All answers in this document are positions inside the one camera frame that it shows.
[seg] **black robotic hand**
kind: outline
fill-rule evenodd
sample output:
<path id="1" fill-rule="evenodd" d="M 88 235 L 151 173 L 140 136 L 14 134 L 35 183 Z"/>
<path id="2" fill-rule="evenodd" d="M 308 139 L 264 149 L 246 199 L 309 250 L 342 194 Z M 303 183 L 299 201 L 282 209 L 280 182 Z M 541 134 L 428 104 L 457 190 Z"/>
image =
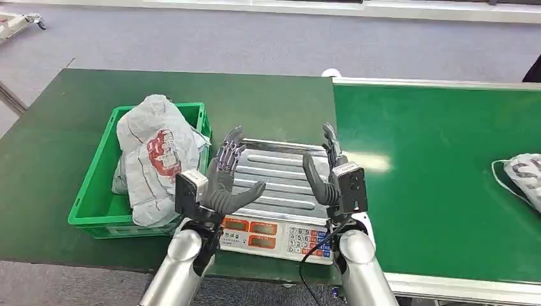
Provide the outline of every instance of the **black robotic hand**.
<path id="1" fill-rule="evenodd" d="M 338 204 L 340 193 L 333 184 L 332 169 L 347 163 L 348 158 L 342 155 L 336 133 L 329 123 L 323 125 L 323 135 L 327 139 L 327 143 L 324 143 L 322 146 L 327 151 L 327 158 L 329 159 L 329 182 L 326 183 L 321 179 L 312 156 L 308 153 L 305 153 L 302 157 L 302 168 L 304 169 L 308 183 L 310 183 L 316 201 L 321 205 L 334 206 Z"/>
<path id="2" fill-rule="evenodd" d="M 201 200 L 201 206 L 221 215 L 236 212 L 239 208 L 257 200 L 265 191 L 265 182 L 259 181 L 248 191 L 231 194 L 235 169 L 242 151 L 246 148 L 245 145 L 241 145 L 241 140 L 242 128 L 237 126 L 225 136 L 218 155 L 212 159 L 207 169 L 209 186 Z"/>

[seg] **green table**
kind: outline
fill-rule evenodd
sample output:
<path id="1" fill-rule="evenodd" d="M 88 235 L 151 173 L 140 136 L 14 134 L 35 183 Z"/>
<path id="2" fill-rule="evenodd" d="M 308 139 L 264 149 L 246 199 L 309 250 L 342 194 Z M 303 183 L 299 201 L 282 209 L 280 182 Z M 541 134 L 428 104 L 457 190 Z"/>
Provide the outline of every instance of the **green table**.
<path id="1" fill-rule="evenodd" d="M 205 103 L 213 144 L 238 123 L 247 137 L 319 144 L 321 123 L 337 124 L 350 159 L 367 168 L 378 258 L 396 293 L 541 303 L 541 217 L 499 188 L 489 167 L 495 159 L 539 152 L 540 89 L 334 83 L 63 70 L 0 140 L 0 259 L 157 269 L 167 238 L 94 240 L 66 219 L 112 109 L 161 93 L 176 103 Z M 219 252 L 211 275 L 299 282 L 297 267 Z M 310 282 L 340 282 L 331 266 L 308 264 L 306 275 Z"/>

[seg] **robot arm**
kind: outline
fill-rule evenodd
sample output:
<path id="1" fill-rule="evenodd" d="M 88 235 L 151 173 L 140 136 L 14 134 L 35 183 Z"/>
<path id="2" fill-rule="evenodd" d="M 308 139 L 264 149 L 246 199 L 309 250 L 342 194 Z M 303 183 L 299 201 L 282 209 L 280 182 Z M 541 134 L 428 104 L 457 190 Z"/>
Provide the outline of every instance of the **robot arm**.
<path id="1" fill-rule="evenodd" d="M 245 149 L 239 145 L 241 140 L 240 127 L 226 135 L 206 177 L 196 170 L 176 176 L 175 210 L 183 219 L 139 306 L 189 305 L 214 264 L 224 216 L 255 201 L 265 190 L 265 183 L 258 182 L 244 193 L 231 194 L 233 174 Z"/>
<path id="2" fill-rule="evenodd" d="M 376 259 L 376 249 L 364 232 L 351 229 L 342 234 L 339 250 L 343 258 L 339 268 L 348 305 L 398 306 Z"/>
<path id="3" fill-rule="evenodd" d="M 303 169 L 316 200 L 328 205 L 329 230 L 338 230 L 333 238 L 334 263 L 342 275 L 348 305 L 398 306 L 394 294 L 376 259 L 364 170 L 343 156 L 330 124 L 323 125 L 329 158 L 329 182 L 317 174 L 309 154 L 303 157 Z"/>
<path id="4" fill-rule="evenodd" d="M 341 155 L 332 127 L 326 124 L 323 129 L 329 183 L 321 180 L 310 155 L 304 156 L 303 169 L 317 201 L 329 206 L 329 229 L 340 229 L 333 237 L 334 263 L 342 274 L 348 304 L 398 306 L 375 256 L 364 170 Z M 255 201 L 265 190 L 265 183 L 258 182 L 245 193 L 231 195 L 233 173 L 244 150 L 241 139 L 239 127 L 227 135 L 209 165 L 208 177 L 195 170 L 177 176 L 175 209 L 184 219 L 139 306 L 189 305 L 214 263 L 224 216 Z"/>

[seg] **plastic crate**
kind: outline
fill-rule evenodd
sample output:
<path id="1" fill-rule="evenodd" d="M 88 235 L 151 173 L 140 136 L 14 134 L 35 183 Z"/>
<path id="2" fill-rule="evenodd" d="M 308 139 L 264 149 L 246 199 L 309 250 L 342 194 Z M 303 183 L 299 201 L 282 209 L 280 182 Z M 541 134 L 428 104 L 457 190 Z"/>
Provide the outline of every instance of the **plastic crate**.
<path id="1" fill-rule="evenodd" d="M 203 103 L 175 105 L 197 131 L 211 136 L 211 125 Z M 70 225 L 88 231 L 96 239 L 164 236 L 169 235 L 176 226 L 174 222 L 159 228 L 134 224 L 128 195 L 111 191 L 113 174 L 122 154 L 116 133 L 117 123 L 133 107 L 120 106 L 113 110 L 68 217 Z M 210 148 L 206 148 L 199 159 L 199 170 L 203 174 L 209 163 L 209 151 Z"/>

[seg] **stainless steel scale platform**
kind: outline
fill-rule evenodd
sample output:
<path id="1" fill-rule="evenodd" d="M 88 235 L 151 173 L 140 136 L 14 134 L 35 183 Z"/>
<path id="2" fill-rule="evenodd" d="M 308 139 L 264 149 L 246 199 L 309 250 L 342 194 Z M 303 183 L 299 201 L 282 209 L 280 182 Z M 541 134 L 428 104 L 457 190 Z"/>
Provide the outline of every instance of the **stainless steel scale platform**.
<path id="1" fill-rule="evenodd" d="M 235 171 L 233 194 L 262 180 L 263 195 L 224 220 L 221 249 L 300 261 L 327 233 L 325 207 L 319 204 L 302 169 L 302 155 L 313 156 L 324 181 L 329 176 L 322 147 L 298 143 L 243 139 L 246 150 Z M 330 245 L 323 245 L 307 261 L 332 263 Z"/>

